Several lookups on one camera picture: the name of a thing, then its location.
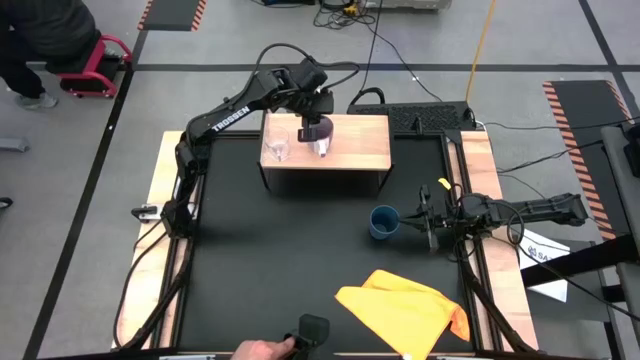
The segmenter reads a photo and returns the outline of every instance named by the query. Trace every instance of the glass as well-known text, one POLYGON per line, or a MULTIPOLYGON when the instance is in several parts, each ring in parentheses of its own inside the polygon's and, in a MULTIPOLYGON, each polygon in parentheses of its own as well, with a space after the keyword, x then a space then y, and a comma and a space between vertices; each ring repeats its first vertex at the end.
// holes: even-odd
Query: glass
POLYGON ((289 158, 289 132, 280 126, 271 126, 265 134, 265 145, 271 157, 278 161, 289 158))

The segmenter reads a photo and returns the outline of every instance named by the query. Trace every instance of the blue cup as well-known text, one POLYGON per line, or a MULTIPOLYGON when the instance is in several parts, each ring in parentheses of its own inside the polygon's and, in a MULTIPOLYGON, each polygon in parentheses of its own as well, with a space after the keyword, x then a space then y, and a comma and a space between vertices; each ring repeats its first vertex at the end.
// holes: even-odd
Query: blue cup
POLYGON ((369 218, 371 237, 384 240, 391 236, 400 226, 399 217, 396 209, 388 205, 380 205, 373 209, 369 218))

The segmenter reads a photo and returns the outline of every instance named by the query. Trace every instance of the keyboard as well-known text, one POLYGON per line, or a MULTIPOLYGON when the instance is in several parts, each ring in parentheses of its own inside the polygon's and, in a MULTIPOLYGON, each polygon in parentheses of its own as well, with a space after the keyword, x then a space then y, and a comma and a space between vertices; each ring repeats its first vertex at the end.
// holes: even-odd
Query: keyboard
POLYGON ((351 105, 348 114, 388 115, 394 131, 414 132, 417 122, 423 131, 443 129, 472 130, 473 124, 464 116, 468 105, 463 101, 417 104, 351 105))

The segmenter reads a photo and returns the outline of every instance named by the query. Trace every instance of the human hand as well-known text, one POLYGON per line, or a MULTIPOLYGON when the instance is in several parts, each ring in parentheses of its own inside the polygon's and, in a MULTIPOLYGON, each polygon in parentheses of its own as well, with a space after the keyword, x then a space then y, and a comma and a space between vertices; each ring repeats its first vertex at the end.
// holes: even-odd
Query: human hand
POLYGON ((238 346, 231 360, 281 360, 293 351, 295 343, 293 337, 280 343, 246 340, 238 346))

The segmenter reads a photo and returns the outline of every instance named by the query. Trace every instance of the gray floor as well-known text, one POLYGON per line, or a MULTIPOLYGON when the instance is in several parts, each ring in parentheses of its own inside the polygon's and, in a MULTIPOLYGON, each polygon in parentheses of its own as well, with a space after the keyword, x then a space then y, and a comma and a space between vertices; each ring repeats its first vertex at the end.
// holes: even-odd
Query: gray floor
MULTIPOLYGON (((104 33, 133 47, 144 0, 86 0, 104 33)), ((489 0, 456 0, 440 15, 385 12, 380 33, 394 42, 409 63, 468 64, 489 0)), ((619 63, 640 64, 640 25, 633 0, 590 0, 597 20, 619 63)), ((314 28, 315 8, 265 9, 249 0, 209 4, 198 32, 149 33, 141 64, 250 64, 266 45, 297 44, 320 61, 366 62, 371 33, 357 25, 339 32, 314 28)), ((297 62, 288 50, 272 51, 265 63, 297 62)), ((398 63, 393 51, 378 42, 373 62, 398 63)), ((605 64, 604 57, 577 1, 500 1, 488 33, 481 63, 605 64)), ((345 72, 331 72, 336 79, 345 72)), ((468 73, 419 72, 421 81, 446 100, 464 97, 468 73)), ((133 77, 107 159, 100 176, 62 293, 46 333, 40 356, 101 352, 111 343, 111 324, 139 224, 131 208, 146 200, 161 134, 182 130, 186 121, 210 110, 224 96, 237 93, 244 72, 138 71, 133 77)), ((631 90, 640 94, 640 73, 625 73, 631 90)), ((0 134, 26 136, 33 149, 25 154, 0 153, 0 196, 16 204, 0 215, 0 358, 22 357, 53 269, 69 231, 87 174, 113 102, 78 100, 55 90, 55 78, 44 77, 62 98, 49 112, 16 109, 10 93, 0 96, 0 134)), ((360 88, 363 74, 335 89, 336 112, 344 112, 360 88)), ((478 73, 471 106, 478 120, 508 125, 553 125, 542 91, 543 81, 613 80, 610 73, 478 73)), ((388 102, 431 101, 410 74, 374 71, 367 84, 385 90, 388 102)), ((236 129, 256 129, 254 114, 236 129)), ((564 149, 557 131, 514 133, 488 129, 496 163, 509 167, 564 149)), ((580 192, 568 158, 551 160, 515 175, 545 195, 580 192)), ((535 197, 516 181, 501 178, 508 200, 535 197)), ((539 224, 532 230, 567 239, 597 239, 591 223, 581 228, 539 224)), ((637 345, 628 320, 620 320, 628 358, 637 345)), ((543 349, 554 354, 607 356, 602 326, 593 322, 534 319, 543 349), (574 331, 571 338, 560 334, 574 331)))

